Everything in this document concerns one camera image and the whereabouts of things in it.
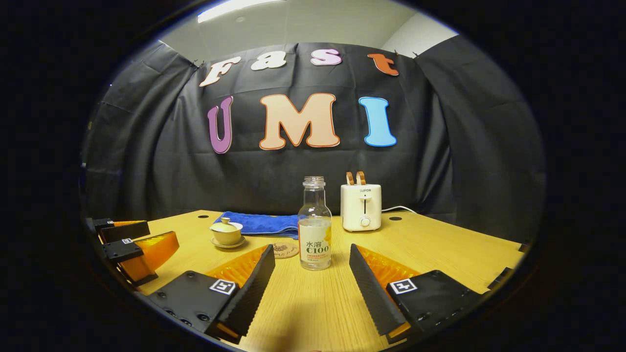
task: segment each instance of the white wall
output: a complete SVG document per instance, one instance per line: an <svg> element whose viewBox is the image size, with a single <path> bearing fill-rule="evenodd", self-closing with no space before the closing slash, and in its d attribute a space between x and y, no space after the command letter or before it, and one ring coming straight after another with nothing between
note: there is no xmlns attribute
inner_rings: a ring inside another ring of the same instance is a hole
<svg viewBox="0 0 626 352"><path fill-rule="evenodd" d="M437 20L418 12L389 37L382 49L392 52L396 50L398 54L412 58L415 57L413 52L421 54L457 34Z"/></svg>

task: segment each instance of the wooden table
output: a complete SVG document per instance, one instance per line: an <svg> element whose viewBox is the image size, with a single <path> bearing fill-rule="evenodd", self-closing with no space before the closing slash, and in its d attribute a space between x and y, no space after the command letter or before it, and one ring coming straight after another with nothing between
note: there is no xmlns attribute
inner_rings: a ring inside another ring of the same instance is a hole
<svg viewBox="0 0 626 352"><path fill-rule="evenodd" d="M198 210L150 221L152 234L176 231L180 248L156 270L159 278L139 290L151 294L186 270L204 273L266 244L297 244L288 237L246 236L239 248L215 247L209 227L220 215ZM393 216L402 220L389 220ZM299 256L276 259L248 335L234 346L276 352L380 351L389 347L386 338L378 336L350 270L352 243L419 272L439 269L477 293L488 291L487 286L502 270L515 268L523 255L518 251L519 243L406 211L383 213L381 228L372 232L347 232L336 216L332 219L330 268L305 270L300 267Z"/></svg>

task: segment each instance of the peach letter m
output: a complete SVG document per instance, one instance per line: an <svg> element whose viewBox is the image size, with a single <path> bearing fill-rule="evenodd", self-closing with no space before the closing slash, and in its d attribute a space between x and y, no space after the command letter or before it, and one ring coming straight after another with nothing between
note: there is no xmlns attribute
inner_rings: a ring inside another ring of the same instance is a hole
<svg viewBox="0 0 626 352"><path fill-rule="evenodd" d="M307 144L312 147L335 147L339 137L332 124L332 102L335 96L328 93L312 94L304 103L302 111L296 110L286 95L275 94L261 98L267 108L265 117L265 138L259 142L264 150L280 149L287 143L280 137L280 127L287 134L291 144L300 145L307 127L311 133Z"/></svg>

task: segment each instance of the saucer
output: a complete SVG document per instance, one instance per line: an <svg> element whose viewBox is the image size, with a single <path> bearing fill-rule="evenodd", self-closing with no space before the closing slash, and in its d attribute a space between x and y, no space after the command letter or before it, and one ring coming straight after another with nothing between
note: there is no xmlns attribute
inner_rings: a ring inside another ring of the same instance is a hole
<svg viewBox="0 0 626 352"><path fill-rule="evenodd" d="M219 247L219 248L235 248L235 247L239 247L242 244L244 244L245 242L245 237L242 236L241 240L235 244L221 244L219 242L217 242L217 240L215 239L215 237L211 238L211 243L215 244L215 246Z"/></svg>

